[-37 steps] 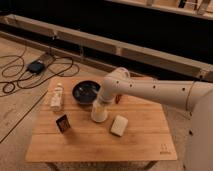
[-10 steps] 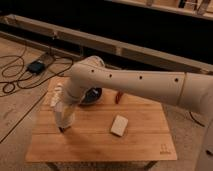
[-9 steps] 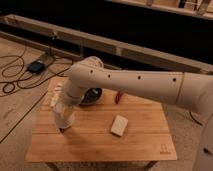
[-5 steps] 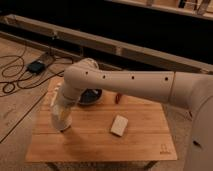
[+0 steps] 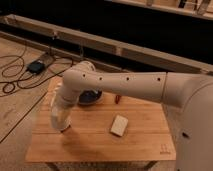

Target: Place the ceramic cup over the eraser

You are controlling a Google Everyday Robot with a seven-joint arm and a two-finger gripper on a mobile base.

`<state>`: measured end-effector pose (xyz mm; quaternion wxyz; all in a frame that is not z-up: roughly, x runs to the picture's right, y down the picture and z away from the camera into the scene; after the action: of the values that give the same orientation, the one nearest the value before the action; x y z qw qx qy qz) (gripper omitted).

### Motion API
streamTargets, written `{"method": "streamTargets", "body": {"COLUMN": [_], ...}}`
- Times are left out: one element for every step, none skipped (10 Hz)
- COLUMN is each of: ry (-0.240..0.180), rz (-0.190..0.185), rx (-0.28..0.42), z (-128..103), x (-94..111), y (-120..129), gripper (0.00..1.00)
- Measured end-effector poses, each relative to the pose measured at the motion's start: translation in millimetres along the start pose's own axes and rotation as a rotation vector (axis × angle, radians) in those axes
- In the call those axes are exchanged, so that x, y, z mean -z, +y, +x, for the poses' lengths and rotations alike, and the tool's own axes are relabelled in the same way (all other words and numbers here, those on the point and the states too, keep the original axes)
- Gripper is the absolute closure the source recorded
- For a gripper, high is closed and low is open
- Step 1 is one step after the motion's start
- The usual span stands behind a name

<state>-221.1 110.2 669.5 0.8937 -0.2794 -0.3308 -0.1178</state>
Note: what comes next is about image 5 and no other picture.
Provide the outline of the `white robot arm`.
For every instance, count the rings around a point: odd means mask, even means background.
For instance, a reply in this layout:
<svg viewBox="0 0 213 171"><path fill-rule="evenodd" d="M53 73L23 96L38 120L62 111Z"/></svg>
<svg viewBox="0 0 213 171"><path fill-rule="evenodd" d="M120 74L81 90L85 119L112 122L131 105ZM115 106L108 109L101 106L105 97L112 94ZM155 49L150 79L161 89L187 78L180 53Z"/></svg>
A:
<svg viewBox="0 0 213 171"><path fill-rule="evenodd" d="M99 73L82 61L62 77L55 102L73 106L85 90L163 103L182 109L176 171L213 171L213 76L174 72Z"/></svg>

